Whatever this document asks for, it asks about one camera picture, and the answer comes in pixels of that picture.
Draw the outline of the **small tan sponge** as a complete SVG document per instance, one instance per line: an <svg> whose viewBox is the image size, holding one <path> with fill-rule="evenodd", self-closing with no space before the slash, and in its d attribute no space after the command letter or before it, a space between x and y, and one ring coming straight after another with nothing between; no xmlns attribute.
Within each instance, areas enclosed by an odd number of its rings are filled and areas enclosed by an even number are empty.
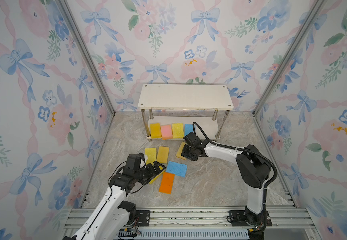
<svg viewBox="0 0 347 240"><path fill-rule="evenodd" d="M183 151L183 148L184 146L186 146L186 143L185 142L182 142L178 148L178 151L176 153L176 157L179 158L179 159L182 159L182 160L186 160L185 157L183 157L181 154L182 154L182 151Z"/></svg>

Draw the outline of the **orange sponge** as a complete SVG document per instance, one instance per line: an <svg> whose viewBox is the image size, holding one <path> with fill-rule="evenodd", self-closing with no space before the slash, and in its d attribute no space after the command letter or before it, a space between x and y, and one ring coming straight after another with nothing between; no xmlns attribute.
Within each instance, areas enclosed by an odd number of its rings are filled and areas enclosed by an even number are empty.
<svg viewBox="0 0 347 240"><path fill-rule="evenodd" d="M162 175L159 192L164 194L171 194L175 175L164 172Z"/></svg>

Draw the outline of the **tan yellow sponge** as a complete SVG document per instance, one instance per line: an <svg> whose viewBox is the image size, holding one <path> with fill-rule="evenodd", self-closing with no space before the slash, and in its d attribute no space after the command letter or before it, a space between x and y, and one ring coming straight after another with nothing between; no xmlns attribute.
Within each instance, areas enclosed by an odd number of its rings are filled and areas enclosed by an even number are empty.
<svg viewBox="0 0 347 240"><path fill-rule="evenodd" d="M168 162L168 155L169 155L169 147L162 147L162 146L160 146L158 148L156 161L159 162L160 164L167 164L167 162Z"/></svg>

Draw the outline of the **blue sponge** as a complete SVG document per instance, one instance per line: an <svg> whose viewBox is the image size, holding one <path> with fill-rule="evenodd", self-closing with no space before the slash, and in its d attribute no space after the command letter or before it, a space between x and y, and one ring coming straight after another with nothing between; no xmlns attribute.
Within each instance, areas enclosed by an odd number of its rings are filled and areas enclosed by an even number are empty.
<svg viewBox="0 0 347 240"><path fill-rule="evenodd" d="M174 174L176 176L180 176L185 178L187 171L187 165L176 163L169 161L166 167L166 172L170 174Z"/></svg>
<svg viewBox="0 0 347 240"><path fill-rule="evenodd" d="M192 124L184 124L184 136L187 136L190 133L193 133Z"/></svg>

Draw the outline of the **yellow porous sponge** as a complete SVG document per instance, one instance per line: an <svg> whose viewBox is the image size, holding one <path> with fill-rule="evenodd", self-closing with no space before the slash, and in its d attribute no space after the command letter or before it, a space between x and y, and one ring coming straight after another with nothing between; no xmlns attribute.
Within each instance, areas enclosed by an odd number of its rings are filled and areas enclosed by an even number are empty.
<svg viewBox="0 0 347 240"><path fill-rule="evenodd" d="M184 124L183 123L173 123L172 124L172 138L173 139L183 139L184 138Z"/></svg>

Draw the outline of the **pink sponge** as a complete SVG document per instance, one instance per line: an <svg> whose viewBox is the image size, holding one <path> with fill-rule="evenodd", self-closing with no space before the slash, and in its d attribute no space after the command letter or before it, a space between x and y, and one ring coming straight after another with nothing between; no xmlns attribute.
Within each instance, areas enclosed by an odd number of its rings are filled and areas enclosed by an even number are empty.
<svg viewBox="0 0 347 240"><path fill-rule="evenodd" d="M171 125L162 125L160 126L161 138L163 140L173 139L172 126Z"/></svg>

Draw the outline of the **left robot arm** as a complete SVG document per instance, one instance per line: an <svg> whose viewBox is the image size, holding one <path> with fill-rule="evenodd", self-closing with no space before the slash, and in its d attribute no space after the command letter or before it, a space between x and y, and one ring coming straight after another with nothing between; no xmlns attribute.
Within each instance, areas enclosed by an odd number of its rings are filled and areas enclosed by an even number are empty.
<svg viewBox="0 0 347 240"><path fill-rule="evenodd" d="M108 179L108 188L88 220L65 240L113 240L125 229L138 228L147 222L134 203L126 201L137 183L145 186L162 174L166 166L154 161L146 162L143 153L130 154Z"/></svg>

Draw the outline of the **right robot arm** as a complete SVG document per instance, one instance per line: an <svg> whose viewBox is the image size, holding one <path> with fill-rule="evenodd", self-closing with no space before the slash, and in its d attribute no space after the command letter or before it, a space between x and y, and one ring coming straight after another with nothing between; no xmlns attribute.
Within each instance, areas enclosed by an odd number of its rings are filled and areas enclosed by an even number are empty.
<svg viewBox="0 0 347 240"><path fill-rule="evenodd" d="M186 145L181 156L191 161L199 158L217 158L236 163L242 180L247 185L248 197L244 213L240 217L229 217L231 223L246 223L263 230L267 225L266 197L267 186L271 183L269 178L273 166L253 145L245 148L232 147L216 143L212 140L201 140L191 132L184 136Z"/></svg>

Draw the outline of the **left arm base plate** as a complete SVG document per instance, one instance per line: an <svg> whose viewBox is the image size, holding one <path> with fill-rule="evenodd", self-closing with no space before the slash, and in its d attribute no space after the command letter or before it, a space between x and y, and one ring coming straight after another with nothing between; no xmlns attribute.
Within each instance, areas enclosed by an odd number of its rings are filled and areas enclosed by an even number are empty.
<svg viewBox="0 0 347 240"><path fill-rule="evenodd" d="M148 227L150 223L150 210L136 210L129 217L127 227Z"/></svg>

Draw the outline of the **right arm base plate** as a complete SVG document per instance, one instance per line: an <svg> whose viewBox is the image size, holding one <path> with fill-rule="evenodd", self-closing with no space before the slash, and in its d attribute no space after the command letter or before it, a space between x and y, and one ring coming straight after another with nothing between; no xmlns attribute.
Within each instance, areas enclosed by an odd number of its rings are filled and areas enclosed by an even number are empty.
<svg viewBox="0 0 347 240"><path fill-rule="evenodd" d="M226 220L233 227L247 227L249 232L263 232L267 227L272 227L268 211L263 210L256 215L250 210L232 210L228 212Z"/></svg>

